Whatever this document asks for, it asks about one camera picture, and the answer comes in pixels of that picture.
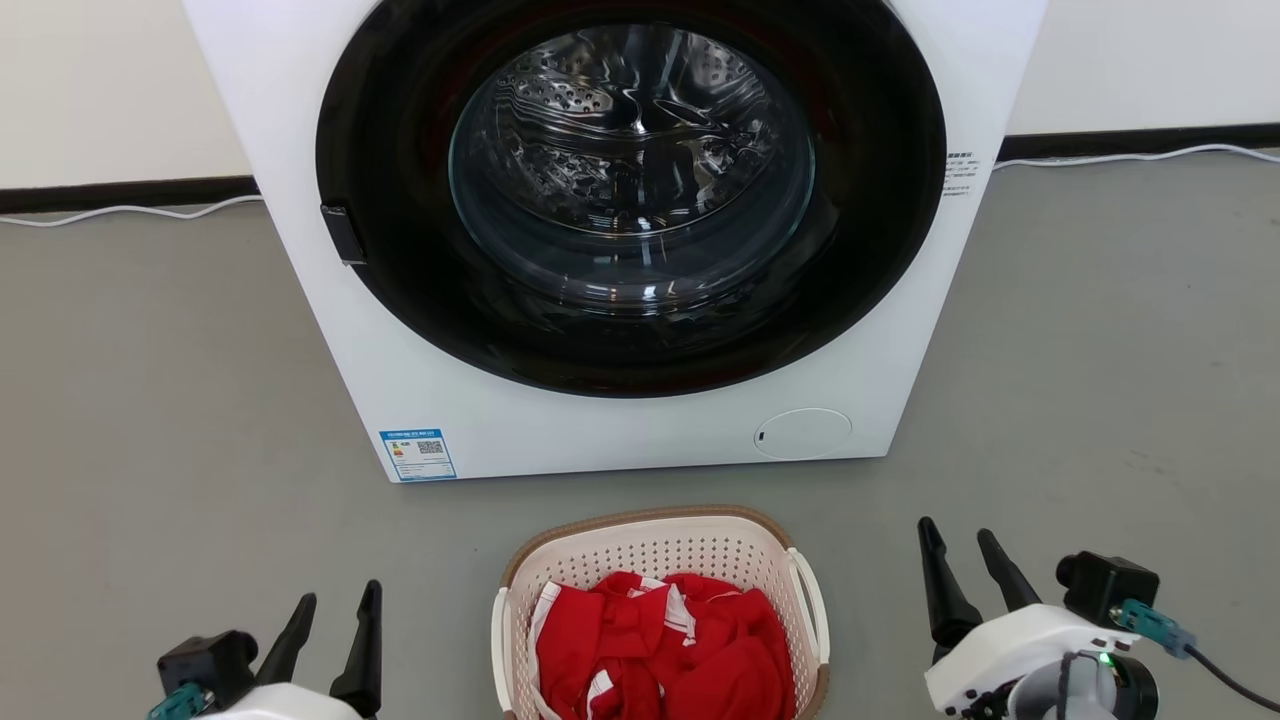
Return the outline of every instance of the teal connector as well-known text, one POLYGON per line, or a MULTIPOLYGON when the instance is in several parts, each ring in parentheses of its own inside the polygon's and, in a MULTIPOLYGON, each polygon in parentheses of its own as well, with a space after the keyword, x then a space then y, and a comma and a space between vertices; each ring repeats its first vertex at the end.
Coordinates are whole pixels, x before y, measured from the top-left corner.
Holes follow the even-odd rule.
POLYGON ((191 720, 209 707, 205 691, 196 683, 186 683, 164 702, 151 708, 147 720, 191 720))
POLYGON ((1130 633, 1156 641, 1160 647, 1165 648, 1165 652, 1178 659, 1188 657, 1187 647, 1196 644, 1196 635, 1133 598, 1114 609, 1111 619, 1130 633))

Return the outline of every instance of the red garment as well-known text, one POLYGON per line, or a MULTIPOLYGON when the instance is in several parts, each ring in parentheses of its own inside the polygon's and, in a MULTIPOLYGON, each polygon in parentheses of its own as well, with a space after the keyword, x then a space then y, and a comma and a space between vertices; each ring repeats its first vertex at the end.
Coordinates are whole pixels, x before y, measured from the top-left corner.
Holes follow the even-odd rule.
POLYGON ((543 698, 561 720, 794 717, 786 632, 764 593, 689 574, 652 591, 643 580, 614 573, 589 592, 561 589, 536 641, 543 698), (671 588, 692 641, 672 621, 671 588))

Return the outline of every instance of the floor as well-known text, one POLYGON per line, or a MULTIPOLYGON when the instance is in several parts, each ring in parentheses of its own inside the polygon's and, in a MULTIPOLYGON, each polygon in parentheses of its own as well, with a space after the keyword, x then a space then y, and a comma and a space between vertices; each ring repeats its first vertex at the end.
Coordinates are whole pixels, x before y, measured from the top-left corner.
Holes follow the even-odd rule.
MULTIPOLYGON (((265 210, 0 227, 0 698, 142 717, 156 659, 269 643, 320 597, 297 682, 340 671, 385 585, 384 717, 498 717, 489 609, 562 523, 732 502, 813 562, 826 717, 932 717, 915 520, 1000 611, 992 528, 1046 600, 1079 550, 1164 578, 1158 606, 1275 691, 1280 168, 1231 156, 997 174, 883 460, 397 487, 385 482, 265 210)), ((1142 647, 1167 720, 1262 717, 1142 647)))

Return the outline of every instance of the basket handle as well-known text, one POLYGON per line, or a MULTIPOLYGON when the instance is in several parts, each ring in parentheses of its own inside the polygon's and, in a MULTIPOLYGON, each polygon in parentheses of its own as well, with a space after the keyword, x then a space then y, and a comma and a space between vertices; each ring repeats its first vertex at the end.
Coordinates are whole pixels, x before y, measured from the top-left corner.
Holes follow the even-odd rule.
POLYGON ((818 662, 827 665, 831 661, 831 626, 827 624, 827 603, 822 600, 818 577, 813 574, 813 568, 799 550, 791 547, 787 548, 787 553, 800 573, 800 584, 804 585, 805 596, 809 598, 809 605, 801 605, 801 610, 809 620, 809 626, 814 628, 818 635, 818 662))
POLYGON ((511 657, 511 638, 507 637, 507 588, 498 589, 493 598, 493 618, 489 623, 489 656, 493 661, 493 685, 498 691, 498 705, 503 712, 512 711, 511 688, 507 685, 507 659, 511 657))

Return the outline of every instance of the white washing machine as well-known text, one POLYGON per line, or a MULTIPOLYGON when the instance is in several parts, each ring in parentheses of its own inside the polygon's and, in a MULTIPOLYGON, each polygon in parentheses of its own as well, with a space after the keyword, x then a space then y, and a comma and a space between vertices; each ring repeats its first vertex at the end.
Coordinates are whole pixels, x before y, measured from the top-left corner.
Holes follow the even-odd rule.
POLYGON ((186 0, 393 482, 884 455, 1046 0, 186 0))

